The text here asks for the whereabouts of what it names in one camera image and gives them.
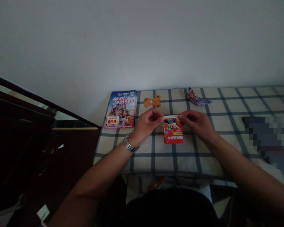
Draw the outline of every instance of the yellow price label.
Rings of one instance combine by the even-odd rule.
[[[181,135],[183,135],[183,133],[182,132],[174,132],[174,135],[175,136],[181,136]]]
[[[107,119],[107,125],[117,125],[119,124],[119,117],[110,116]]]

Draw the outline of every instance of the wristwatch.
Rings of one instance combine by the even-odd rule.
[[[123,144],[124,144],[124,146],[125,146],[125,148],[126,148],[127,150],[129,150],[130,152],[134,153],[134,152],[135,152],[136,150],[138,150],[140,147],[135,148],[135,147],[133,147],[132,145],[130,145],[130,143],[129,143],[129,141],[128,141],[128,138],[130,137],[130,135],[131,135],[131,134],[129,134],[127,137],[125,137],[125,138],[123,139]]]

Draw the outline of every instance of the white wall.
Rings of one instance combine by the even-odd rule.
[[[0,1],[0,77],[98,125],[110,92],[284,84],[284,1]]]

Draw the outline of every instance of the checkered tablecloth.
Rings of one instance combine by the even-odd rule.
[[[164,115],[175,115],[187,109],[207,113],[214,129],[226,141],[284,184],[284,169],[277,169],[265,162],[254,150],[249,136],[245,135],[242,121],[242,117],[246,116],[284,117],[284,87],[193,90],[212,103],[201,107],[194,105],[187,99],[187,89],[139,91],[136,121],[142,113],[152,108],[144,107],[144,98],[154,98],[155,95],[161,96],[161,107],[158,110]],[[94,164],[117,147],[133,130],[102,128]],[[158,126],[126,163],[121,174],[193,177],[198,181],[230,185],[229,175],[205,144],[185,125],[183,138],[183,144],[164,144],[162,126]]]

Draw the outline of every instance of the small card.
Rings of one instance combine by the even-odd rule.
[[[165,144],[183,143],[181,121],[177,115],[164,116],[163,135]]]

